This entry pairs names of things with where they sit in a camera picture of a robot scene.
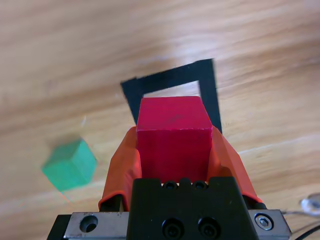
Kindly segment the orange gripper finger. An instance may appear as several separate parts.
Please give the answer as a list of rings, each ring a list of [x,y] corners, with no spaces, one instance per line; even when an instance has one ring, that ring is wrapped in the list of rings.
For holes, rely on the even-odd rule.
[[[234,177],[248,209],[267,208],[257,196],[239,154],[216,128],[212,130],[206,179],[211,177]]]
[[[132,127],[110,160],[102,198],[98,202],[101,212],[129,210],[134,180],[142,177],[136,143],[137,131],[136,127]]]

